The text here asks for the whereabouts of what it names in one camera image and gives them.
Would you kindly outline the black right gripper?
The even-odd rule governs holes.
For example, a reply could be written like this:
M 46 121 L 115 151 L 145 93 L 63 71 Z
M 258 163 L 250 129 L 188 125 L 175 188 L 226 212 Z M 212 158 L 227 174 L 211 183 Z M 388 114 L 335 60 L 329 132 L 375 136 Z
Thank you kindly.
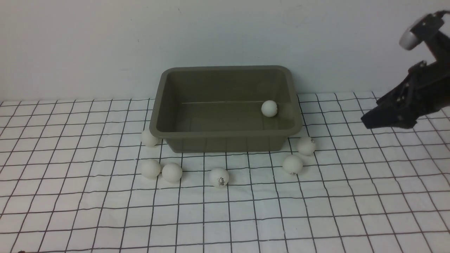
M 377 99 L 377 106 L 361 117 L 367 129 L 411 129 L 418 116 L 437 112 L 449 105 L 449 37 L 437 32 L 424 43 L 435 62 L 426 64 L 422 61 L 410 67 L 402 83 Z

